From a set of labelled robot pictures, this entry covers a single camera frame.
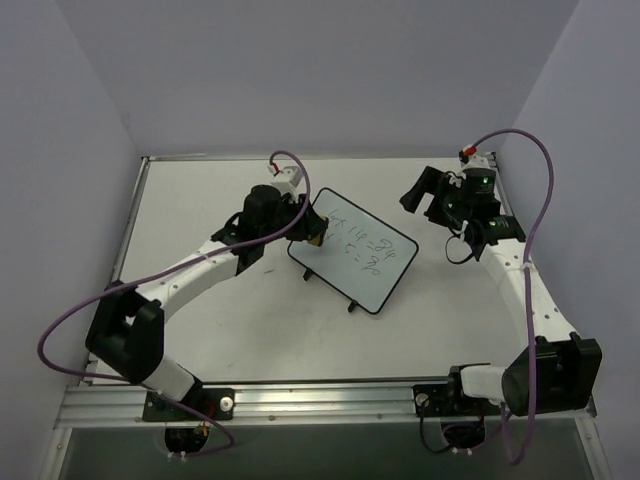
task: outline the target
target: black cable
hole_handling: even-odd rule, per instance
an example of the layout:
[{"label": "black cable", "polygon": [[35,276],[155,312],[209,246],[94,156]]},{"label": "black cable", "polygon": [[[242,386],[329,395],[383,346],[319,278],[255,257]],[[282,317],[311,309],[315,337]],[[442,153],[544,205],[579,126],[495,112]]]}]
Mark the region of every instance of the black cable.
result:
[{"label": "black cable", "polygon": [[425,400],[424,402],[422,402],[422,405],[420,405],[420,440],[422,441],[424,448],[429,450],[431,453],[439,454],[448,452],[453,448],[453,445],[447,445],[440,449],[434,449],[429,446],[427,440],[424,438],[424,407],[426,407],[428,401],[429,400]]},{"label": "black cable", "polygon": [[467,255],[466,258],[462,259],[462,260],[451,260],[451,258],[449,257],[449,242],[451,240],[453,240],[454,238],[460,238],[458,235],[451,235],[448,239],[447,242],[444,244],[444,255],[445,257],[447,257],[447,260],[449,261],[449,263],[452,263],[454,265],[462,265],[464,263],[467,263],[468,261],[470,261],[473,258],[473,252],[471,252],[469,255]]}]

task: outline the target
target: aluminum frame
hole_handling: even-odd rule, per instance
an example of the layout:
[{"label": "aluminum frame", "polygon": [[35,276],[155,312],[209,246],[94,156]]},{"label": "aluminum frame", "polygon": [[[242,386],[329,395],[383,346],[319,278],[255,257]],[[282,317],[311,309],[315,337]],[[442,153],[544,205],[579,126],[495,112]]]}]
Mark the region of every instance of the aluminum frame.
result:
[{"label": "aluminum frame", "polygon": [[[124,265],[133,234],[144,187],[151,164],[165,161],[255,161],[257,155],[175,155],[143,157],[133,191],[125,234],[116,257],[112,280],[117,279]],[[341,157],[312,156],[312,160]],[[507,213],[512,213],[506,200],[497,160],[490,166],[497,172],[497,190]],[[415,384],[442,384],[445,378],[383,379],[367,381],[327,381],[323,383],[260,383],[224,385],[236,390],[236,407],[232,426],[248,425],[321,425],[356,423],[416,422],[412,386]],[[41,479],[59,477],[74,428],[163,428],[164,423],[142,421],[146,391],[140,387],[81,384],[69,386],[56,420],[50,447],[41,469]],[[573,419],[580,435],[586,459],[596,479],[609,480],[611,474],[604,450],[593,420],[596,414],[591,399],[586,409],[539,416]],[[428,418],[437,423],[441,418]],[[193,426],[196,422],[176,422],[171,426]]]}]

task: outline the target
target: white table surface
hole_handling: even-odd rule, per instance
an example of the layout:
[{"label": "white table surface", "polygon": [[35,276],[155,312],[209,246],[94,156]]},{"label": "white table surface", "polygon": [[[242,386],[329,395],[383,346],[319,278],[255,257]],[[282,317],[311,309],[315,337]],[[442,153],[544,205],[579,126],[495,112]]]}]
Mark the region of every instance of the white table surface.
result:
[{"label": "white table surface", "polygon": [[[419,243],[380,314],[349,314],[348,300],[335,290],[317,278],[304,282],[303,268],[280,240],[241,276],[174,315],[166,326],[167,354],[203,381],[225,382],[439,376],[452,365],[513,361],[523,345],[484,268],[447,263],[449,232],[398,203],[425,165],[457,169],[457,160],[305,164],[312,197],[331,187]],[[253,185],[270,178],[266,161],[153,162],[122,280],[155,273],[195,251],[242,208]],[[97,370],[111,372],[102,362]]]}]

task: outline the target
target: whiteboard stand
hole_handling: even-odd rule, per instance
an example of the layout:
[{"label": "whiteboard stand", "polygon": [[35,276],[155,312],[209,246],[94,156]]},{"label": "whiteboard stand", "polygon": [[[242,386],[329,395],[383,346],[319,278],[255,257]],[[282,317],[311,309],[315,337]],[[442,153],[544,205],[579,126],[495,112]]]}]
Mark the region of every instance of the whiteboard stand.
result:
[{"label": "whiteboard stand", "polygon": [[291,242],[289,256],[305,267],[303,279],[317,276],[356,307],[376,315],[387,302],[411,262],[418,244],[375,215],[330,188],[313,201],[315,212],[328,219],[323,245]]}]

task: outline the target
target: whiteboard frame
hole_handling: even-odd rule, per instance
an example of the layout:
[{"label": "whiteboard frame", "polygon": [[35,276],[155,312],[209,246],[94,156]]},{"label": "whiteboard frame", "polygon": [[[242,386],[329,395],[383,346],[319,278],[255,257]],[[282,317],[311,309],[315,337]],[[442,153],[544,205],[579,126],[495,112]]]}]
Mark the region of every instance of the whiteboard frame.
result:
[{"label": "whiteboard frame", "polygon": [[287,246],[287,255],[289,255],[289,258],[291,258],[293,261],[295,261],[297,264],[301,265],[302,267],[305,268],[305,276],[304,279],[305,281],[308,280],[310,278],[310,276],[308,276],[307,272],[310,272],[313,274],[314,277],[318,277],[320,280],[322,280],[324,283],[326,283],[327,285],[329,285],[331,288],[333,288],[334,290],[336,290],[338,293],[340,293],[341,295],[343,295],[344,297],[346,297],[351,303],[348,307],[349,313],[351,313],[353,311],[353,309],[355,307],[361,308],[363,309],[365,312],[371,314],[371,315],[377,315],[378,313],[380,313],[382,311],[382,309],[384,308],[385,304],[387,303],[387,300],[389,300],[389,297],[391,296],[391,294],[393,293],[393,291],[396,289],[396,287],[398,286],[398,284],[400,283],[400,280],[402,280],[402,277],[404,277],[404,274],[407,273],[407,269],[411,266],[411,263],[413,262],[413,260],[416,258],[416,255],[418,255],[418,251],[420,250],[420,246],[418,245],[418,242],[416,242],[413,238],[405,235],[404,233],[402,233],[400,230],[398,230],[395,227],[392,227],[391,225],[389,225],[387,222],[385,222],[384,220],[380,219],[379,217],[377,217],[376,215],[368,212],[367,210],[365,210],[364,208],[362,208],[360,205],[356,205],[355,203],[353,203],[351,200],[349,200],[347,197],[345,197],[344,195],[339,194],[338,192],[336,192],[335,190],[333,190],[332,188],[329,187],[322,187],[318,193],[316,194],[316,198],[313,199],[313,203],[311,204],[311,206],[313,207],[316,204],[316,201],[318,200],[318,198],[320,197],[320,194],[323,191],[329,191],[331,193],[333,193],[335,196],[340,197],[342,200],[344,200],[345,202],[353,205],[355,208],[357,208],[358,210],[366,213],[367,215],[369,215],[370,217],[374,218],[375,220],[377,220],[378,222],[380,222],[381,224],[383,224],[385,227],[387,227],[390,230],[393,230],[394,232],[396,232],[398,235],[400,235],[401,237],[406,238],[407,240],[409,240],[413,245],[415,245],[416,249],[413,252],[413,255],[411,256],[411,258],[409,259],[409,261],[407,262],[407,264],[405,265],[405,267],[402,269],[402,272],[400,273],[400,276],[398,277],[398,279],[396,280],[396,282],[393,284],[393,286],[391,287],[391,290],[389,290],[389,293],[387,293],[387,296],[385,297],[385,299],[382,301],[382,303],[380,304],[380,308],[378,308],[378,310],[376,310],[375,312],[372,312],[371,310],[366,309],[364,306],[360,305],[357,300],[349,297],[349,295],[347,295],[346,293],[344,293],[342,290],[340,290],[338,287],[336,287],[335,285],[333,285],[330,281],[328,281],[326,278],[324,278],[322,275],[317,274],[316,272],[314,272],[313,270],[311,270],[309,267],[307,267],[304,263],[302,263],[302,261],[298,260],[297,258],[295,258],[292,254],[291,254],[291,245],[293,245],[293,242],[289,243],[289,246]]}]

